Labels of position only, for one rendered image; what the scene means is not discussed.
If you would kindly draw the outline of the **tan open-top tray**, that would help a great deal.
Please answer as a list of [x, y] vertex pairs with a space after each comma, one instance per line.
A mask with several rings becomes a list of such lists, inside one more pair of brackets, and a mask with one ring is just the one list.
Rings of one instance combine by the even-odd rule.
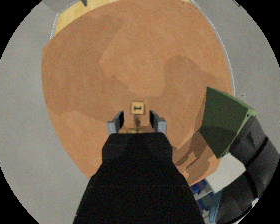
[[144, 129], [130, 128], [129, 133], [144, 133]]

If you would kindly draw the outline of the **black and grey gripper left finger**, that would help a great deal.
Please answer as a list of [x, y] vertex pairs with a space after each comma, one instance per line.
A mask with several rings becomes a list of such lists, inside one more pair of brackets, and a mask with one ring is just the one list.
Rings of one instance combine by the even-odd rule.
[[119, 130], [122, 128], [123, 123], [124, 123], [124, 111], [119, 111], [112, 121], [108, 121], [106, 123], [108, 137], [112, 133], [119, 133]]

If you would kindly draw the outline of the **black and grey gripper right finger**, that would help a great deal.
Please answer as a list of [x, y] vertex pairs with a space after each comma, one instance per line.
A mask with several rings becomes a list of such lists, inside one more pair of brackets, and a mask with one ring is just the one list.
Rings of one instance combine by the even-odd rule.
[[166, 135], [166, 120], [161, 120], [161, 118], [156, 114], [154, 110], [150, 110], [150, 123], [155, 132], [162, 132]]

